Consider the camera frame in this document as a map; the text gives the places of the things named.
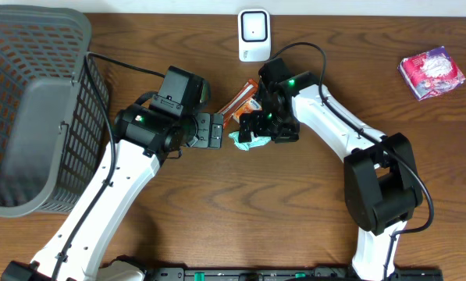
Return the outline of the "small orange tissue pack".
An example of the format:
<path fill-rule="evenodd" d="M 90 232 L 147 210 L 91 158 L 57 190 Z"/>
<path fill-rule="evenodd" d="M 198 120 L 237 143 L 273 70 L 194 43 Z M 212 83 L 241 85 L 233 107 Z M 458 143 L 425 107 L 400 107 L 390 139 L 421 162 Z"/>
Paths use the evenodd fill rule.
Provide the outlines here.
<path fill-rule="evenodd" d="M 261 105 L 254 99 L 248 98 L 234 113 L 233 119 L 240 122 L 240 116 L 243 114 L 249 114 L 253 111 L 261 111 Z"/>

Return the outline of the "teal packet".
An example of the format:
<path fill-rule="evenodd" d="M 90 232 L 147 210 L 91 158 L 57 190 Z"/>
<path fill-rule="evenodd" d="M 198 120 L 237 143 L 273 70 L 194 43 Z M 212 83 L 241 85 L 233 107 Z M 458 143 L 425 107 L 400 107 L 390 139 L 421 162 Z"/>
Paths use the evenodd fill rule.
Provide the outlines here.
<path fill-rule="evenodd" d="M 264 146 L 271 141 L 270 137 L 252 137 L 251 141 L 240 143 L 238 131 L 230 133 L 228 137 L 233 140 L 234 145 L 241 151 L 249 151 L 251 148 Z"/>

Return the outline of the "orange red snack bar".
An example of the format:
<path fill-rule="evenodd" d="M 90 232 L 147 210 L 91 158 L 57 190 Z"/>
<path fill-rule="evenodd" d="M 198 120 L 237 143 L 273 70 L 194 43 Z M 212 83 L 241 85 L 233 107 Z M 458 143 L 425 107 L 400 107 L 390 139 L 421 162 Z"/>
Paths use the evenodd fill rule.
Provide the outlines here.
<path fill-rule="evenodd" d="M 233 118 L 234 112 L 248 99 L 252 98 L 258 91 L 258 83 L 253 80 L 249 79 L 246 84 L 242 87 L 242 89 L 238 92 L 238 94 L 229 101 L 226 105 L 224 105 L 220 110 L 218 110 L 218 114 L 223 116 L 223 127 L 226 128 L 229 124 L 230 120 Z"/>

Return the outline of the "purple red snack bag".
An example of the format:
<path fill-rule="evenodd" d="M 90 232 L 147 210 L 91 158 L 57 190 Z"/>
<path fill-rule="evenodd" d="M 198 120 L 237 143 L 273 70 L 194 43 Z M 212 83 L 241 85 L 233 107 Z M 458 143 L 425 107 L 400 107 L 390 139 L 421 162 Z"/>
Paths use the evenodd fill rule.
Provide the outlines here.
<path fill-rule="evenodd" d="M 404 58 L 397 69 L 418 101 L 443 95 L 466 81 L 444 46 Z"/>

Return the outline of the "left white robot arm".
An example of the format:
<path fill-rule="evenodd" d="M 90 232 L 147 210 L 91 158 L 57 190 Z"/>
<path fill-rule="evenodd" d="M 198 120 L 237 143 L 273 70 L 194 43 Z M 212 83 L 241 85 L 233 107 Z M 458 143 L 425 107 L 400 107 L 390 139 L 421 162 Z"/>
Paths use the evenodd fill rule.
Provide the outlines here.
<path fill-rule="evenodd" d="M 132 104 L 119 112 L 118 141 L 107 146 L 94 177 L 66 221 L 30 263 L 11 261 L 3 280 L 143 280 L 147 270 L 129 258 L 102 267 L 106 248 L 142 189 L 170 153 L 183 146 L 218 149 L 220 114 L 171 112 Z"/>

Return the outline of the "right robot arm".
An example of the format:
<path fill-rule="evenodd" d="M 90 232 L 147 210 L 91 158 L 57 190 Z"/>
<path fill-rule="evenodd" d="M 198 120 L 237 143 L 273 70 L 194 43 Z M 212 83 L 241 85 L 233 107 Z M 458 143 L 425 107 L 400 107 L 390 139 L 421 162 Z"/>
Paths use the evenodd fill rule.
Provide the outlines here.
<path fill-rule="evenodd" d="M 397 241 L 410 232 L 407 221 L 427 196 L 410 141 L 359 120 L 310 72 L 263 72 L 258 95 L 261 109 L 240 117 L 239 141 L 295 142 L 301 125 L 323 139 L 343 163 L 344 199 L 358 225 L 351 268 L 360 279 L 390 278 Z"/>

